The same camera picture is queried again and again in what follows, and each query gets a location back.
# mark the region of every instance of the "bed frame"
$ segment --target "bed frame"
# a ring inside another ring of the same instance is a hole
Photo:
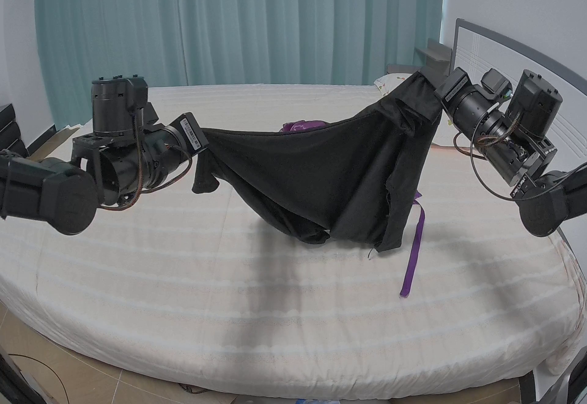
[[[495,68],[510,80],[514,89],[522,70],[527,68],[540,73],[563,97],[563,104],[548,131],[548,137],[558,152],[547,170],[569,171],[587,161],[585,78],[521,42],[463,19],[457,19],[456,22],[450,71],[457,66],[469,74],[473,83],[478,83],[486,71]],[[572,248],[579,265],[587,266],[585,217],[566,221],[559,230]],[[587,336],[583,337],[581,345],[587,345]],[[556,376],[546,371],[544,364],[533,371],[533,384],[532,376],[521,379],[523,404],[539,400],[556,379]],[[584,385],[587,384],[587,371],[583,372],[583,380]]]

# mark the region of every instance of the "black garment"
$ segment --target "black garment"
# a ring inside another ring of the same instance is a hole
[[[417,72],[355,117],[292,133],[203,129],[193,191],[228,181],[267,223],[310,244],[330,236],[399,247],[441,116]]]

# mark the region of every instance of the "barcode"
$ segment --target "barcode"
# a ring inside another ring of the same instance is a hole
[[[181,119],[180,123],[181,123],[181,127],[186,132],[188,140],[190,141],[191,145],[194,147],[194,150],[196,150],[196,151],[199,150],[202,147],[202,145],[198,141],[198,138],[195,136],[194,130],[192,129],[192,127],[189,124],[189,122],[187,121],[187,119]]]

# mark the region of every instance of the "curtain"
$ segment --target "curtain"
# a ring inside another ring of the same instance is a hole
[[[387,63],[420,64],[442,0],[35,0],[56,126],[91,117],[90,82],[150,86],[369,84]]]

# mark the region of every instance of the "teal curtain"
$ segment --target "teal curtain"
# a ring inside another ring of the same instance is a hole
[[[150,86],[369,84],[419,64],[442,0],[35,0],[39,56],[58,127],[91,117],[99,76]]]

